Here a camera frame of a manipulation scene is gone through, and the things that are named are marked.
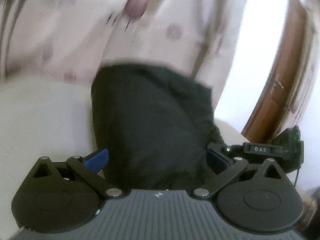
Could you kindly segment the person's right hand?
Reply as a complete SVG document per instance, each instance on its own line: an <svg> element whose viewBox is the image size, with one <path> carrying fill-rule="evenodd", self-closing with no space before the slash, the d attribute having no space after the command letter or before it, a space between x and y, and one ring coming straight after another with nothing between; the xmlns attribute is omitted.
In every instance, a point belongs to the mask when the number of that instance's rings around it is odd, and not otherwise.
<svg viewBox="0 0 320 240"><path fill-rule="evenodd" d="M307 239L319 239L319 198L304 198L303 207L297 230Z"/></svg>

